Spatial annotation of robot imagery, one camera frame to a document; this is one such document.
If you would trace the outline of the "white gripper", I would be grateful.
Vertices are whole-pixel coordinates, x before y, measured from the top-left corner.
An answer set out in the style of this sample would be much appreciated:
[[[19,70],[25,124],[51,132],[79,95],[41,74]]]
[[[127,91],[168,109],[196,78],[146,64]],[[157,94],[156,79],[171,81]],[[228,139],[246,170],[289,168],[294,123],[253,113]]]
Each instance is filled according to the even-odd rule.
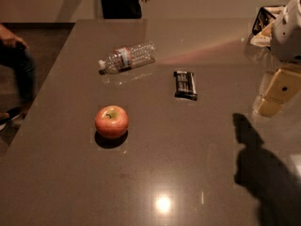
[[[263,75],[255,112],[273,117],[301,90],[301,0],[290,0],[272,26],[271,52],[291,62]]]

